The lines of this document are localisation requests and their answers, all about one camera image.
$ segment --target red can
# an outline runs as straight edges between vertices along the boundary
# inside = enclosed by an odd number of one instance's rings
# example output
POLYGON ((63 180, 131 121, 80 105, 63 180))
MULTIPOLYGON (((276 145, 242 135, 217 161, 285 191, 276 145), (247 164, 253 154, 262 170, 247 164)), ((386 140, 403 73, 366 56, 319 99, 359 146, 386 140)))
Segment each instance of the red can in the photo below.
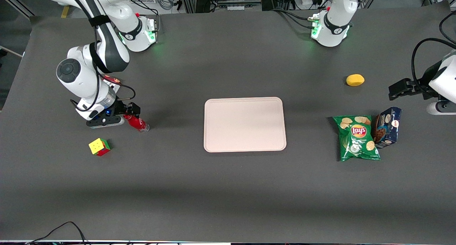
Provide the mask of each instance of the red can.
POLYGON ((133 115, 124 115, 124 118, 128 121, 130 126, 138 130, 140 133, 145 133, 150 129, 148 123, 141 118, 137 118, 133 115))

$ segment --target lays chip bag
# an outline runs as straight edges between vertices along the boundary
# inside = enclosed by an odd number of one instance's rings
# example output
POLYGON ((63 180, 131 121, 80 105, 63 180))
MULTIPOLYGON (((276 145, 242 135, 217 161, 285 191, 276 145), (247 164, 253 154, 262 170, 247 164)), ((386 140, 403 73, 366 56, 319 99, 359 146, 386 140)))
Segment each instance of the lays chip bag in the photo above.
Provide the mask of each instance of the lays chip bag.
POLYGON ((332 117, 339 127, 341 162, 350 158, 380 160, 371 136, 371 116, 332 117))

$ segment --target lays logo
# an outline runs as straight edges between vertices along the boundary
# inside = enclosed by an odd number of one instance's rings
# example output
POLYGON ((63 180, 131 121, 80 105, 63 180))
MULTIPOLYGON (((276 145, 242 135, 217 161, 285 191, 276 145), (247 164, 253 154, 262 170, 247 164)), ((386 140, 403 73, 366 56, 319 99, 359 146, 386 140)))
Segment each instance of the lays logo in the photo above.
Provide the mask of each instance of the lays logo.
POLYGON ((353 125, 351 131, 352 134, 358 138, 363 138, 364 136, 366 136, 367 133, 366 128, 362 125, 353 125))

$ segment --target blue box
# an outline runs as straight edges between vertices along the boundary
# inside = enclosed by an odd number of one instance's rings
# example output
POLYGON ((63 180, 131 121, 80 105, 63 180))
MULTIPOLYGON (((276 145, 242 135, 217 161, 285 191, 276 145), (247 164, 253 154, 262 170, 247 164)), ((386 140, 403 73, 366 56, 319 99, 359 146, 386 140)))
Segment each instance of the blue box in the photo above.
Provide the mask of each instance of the blue box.
POLYGON ((377 148, 385 148, 397 142, 401 113, 400 108, 391 107, 377 116, 373 133, 373 141, 377 148))

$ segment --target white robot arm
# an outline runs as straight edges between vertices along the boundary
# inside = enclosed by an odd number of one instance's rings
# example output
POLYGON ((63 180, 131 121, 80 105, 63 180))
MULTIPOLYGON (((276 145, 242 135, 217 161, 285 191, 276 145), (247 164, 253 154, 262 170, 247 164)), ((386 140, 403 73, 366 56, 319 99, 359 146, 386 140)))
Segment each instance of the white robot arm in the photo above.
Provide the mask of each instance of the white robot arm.
POLYGON ((456 50, 429 67, 423 77, 412 81, 404 78, 389 86, 389 100, 422 94, 423 99, 437 98, 426 111, 431 115, 456 115, 456 50))
MULTIPOLYGON (((106 74, 123 71, 130 61, 130 56, 122 42, 132 51, 146 50, 156 39, 155 22, 136 16, 128 5, 120 3, 125 0, 53 1, 82 9, 94 27, 95 37, 98 35, 101 40, 71 48, 67 59, 57 67, 59 81, 70 92, 81 97, 75 105, 76 111, 86 120, 98 118, 102 113, 108 113, 109 117, 125 113, 127 107, 124 107, 125 105, 116 97, 119 85, 104 81, 106 78, 99 74, 98 70, 106 74), (125 39, 121 41, 117 37, 110 21, 116 25, 125 39)), ((102 125, 122 124, 123 118, 117 117, 114 122, 102 125)))
POLYGON ((347 37, 349 23, 358 9, 356 0, 332 0, 331 9, 314 14, 311 37, 321 45, 334 47, 347 37))

